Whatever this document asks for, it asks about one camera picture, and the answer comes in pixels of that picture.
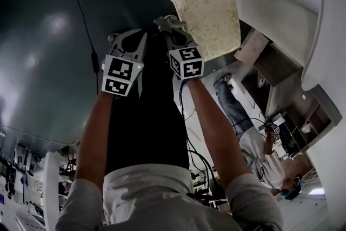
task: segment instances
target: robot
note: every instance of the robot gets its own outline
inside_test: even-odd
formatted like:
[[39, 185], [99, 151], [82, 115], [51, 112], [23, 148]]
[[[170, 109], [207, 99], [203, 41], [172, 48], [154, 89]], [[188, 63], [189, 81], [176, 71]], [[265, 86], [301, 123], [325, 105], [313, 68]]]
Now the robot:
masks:
[[[184, 23], [175, 16], [154, 20], [165, 33], [170, 66], [179, 79], [203, 76], [204, 60], [200, 47], [182, 30]], [[143, 58], [150, 33], [144, 29], [110, 34], [111, 49], [102, 62], [102, 91], [127, 96], [144, 68]]]

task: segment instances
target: black pants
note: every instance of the black pants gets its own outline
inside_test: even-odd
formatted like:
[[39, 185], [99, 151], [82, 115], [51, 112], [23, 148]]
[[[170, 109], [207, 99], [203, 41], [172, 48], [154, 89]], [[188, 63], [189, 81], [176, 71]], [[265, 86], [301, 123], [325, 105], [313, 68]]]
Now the black pants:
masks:
[[189, 169], [187, 132], [174, 102], [164, 37], [148, 36], [147, 43], [141, 96], [136, 82], [127, 97], [112, 103], [105, 174], [147, 163]]

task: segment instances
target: man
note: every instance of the man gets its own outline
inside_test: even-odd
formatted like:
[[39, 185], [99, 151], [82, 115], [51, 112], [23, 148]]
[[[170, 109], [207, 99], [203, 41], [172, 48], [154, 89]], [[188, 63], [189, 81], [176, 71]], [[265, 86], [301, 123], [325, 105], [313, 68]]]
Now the man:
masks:
[[285, 178], [280, 160], [272, 150], [271, 127], [267, 127], [266, 138], [257, 131], [243, 106], [235, 99], [230, 80], [231, 75], [226, 74], [214, 84], [214, 88], [220, 106], [236, 132], [244, 161], [267, 188], [278, 189], [280, 193], [295, 190], [296, 181]]
[[56, 230], [282, 230], [275, 198], [251, 174], [232, 126], [196, 78], [187, 86], [233, 216], [187, 196], [187, 134], [162, 32], [147, 45], [141, 96], [135, 83], [127, 97], [97, 98]]

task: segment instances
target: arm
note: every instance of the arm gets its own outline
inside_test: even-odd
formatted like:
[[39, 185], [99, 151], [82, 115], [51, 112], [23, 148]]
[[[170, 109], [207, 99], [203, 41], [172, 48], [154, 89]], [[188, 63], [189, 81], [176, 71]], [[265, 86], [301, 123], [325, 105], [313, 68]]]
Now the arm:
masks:
[[197, 78], [187, 82], [201, 124], [205, 144], [226, 190], [236, 177], [250, 173], [232, 125]]
[[101, 92], [91, 111], [77, 158], [76, 179], [94, 183], [102, 192], [107, 163], [108, 129], [113, 95]]
[[274, 141], [272, 139], [272, 135], [271, 135], [272, 128], [270, 126], [268, 126], [265, 132], [266, 132], [267, 138], [265, 140], [263, 153], [267, 154], [267, 155], [270, 155], [270, 154], [273, 153], [272, 145], [274, 143]]

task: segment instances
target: black and white marker cube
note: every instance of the black and white marker cube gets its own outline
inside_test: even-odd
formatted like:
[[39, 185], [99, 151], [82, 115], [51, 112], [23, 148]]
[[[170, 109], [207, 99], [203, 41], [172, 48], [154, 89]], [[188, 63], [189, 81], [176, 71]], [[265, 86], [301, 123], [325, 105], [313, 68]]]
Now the black and white marker cube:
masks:
[[115, 95], [127, 96], [143, 67], [143, 63], [106, 55], [102, 90]]
[[169, 51], [172, 70], [180, 79], [189, 79], [203, 75], [204, 60], [199, 46]]

